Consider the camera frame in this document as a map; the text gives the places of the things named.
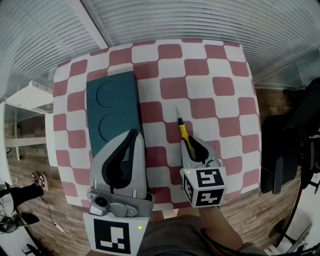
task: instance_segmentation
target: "wooden floor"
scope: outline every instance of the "wooden floor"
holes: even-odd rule
[[[292,108],[289,97],[284,97],[280,90],[256,90],[261,122],[270,115],[285,113]],[[40,137],[45,135],[43,117],[21,122],[24,137]],[[7,127],[6,133],[12,132]],[[16,186],[23,187],[32,184],[31,173],[44,172],[48,177],[49,191],[43,196],[51,210],[51,216],[66,233],[70,234],[79,244],[89,246],[83,222],[82,213],[86,209],[67,203],[63,193],[58,169],[48,162],[44,145],[21,147],[23,159],[17,160],[15,150],[8,155],[11,175],[17,177]],[[300,180],[288,183],[278,195],[252,194],[240,200],[224,205],[221,210],[230,224],[241,235],[245,242],[253,242],[260,248],[265,248],[275,242],[268,234],[281,219],[289,218],[295,204]],[[89,249],[75,244],[66,234],[52,225],[48,207],[40,198],[30,200],[19,207],[20,211],[32,212],[40,222],[29,227],[32,235],[47,248],[52,255],[85,256]]]

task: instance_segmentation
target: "red and white checkered pattern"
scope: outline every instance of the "red and white checkered pattern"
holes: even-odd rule
[[[259,187],[261,130],[252,75],[239,44],[173,39],[126,44],[65,62],[54,74],[54,138],[68,203],[89,206],[91,146],[86,82],[134,71],[154,210],[188,207],[181,189],[181,134],[215,149],[228,175],[226,200]]]

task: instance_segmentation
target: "circular indentation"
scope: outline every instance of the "circular indentation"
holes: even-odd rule
[[[101,83],[96,90],[96,101],[103,108],[115,106],[122,98],[122,91],[118,89],[119,84],[115,80],[108,80]]]
[[[101,118],[99,133],[102,139],[109,142],[114,137],[125,132],[123,127],[124,118],[121,113],[108,113]]]
[[[100,207],[106,207],[108,204],[108,201],[103,197],[97,197],[95,199],[95,203]]]

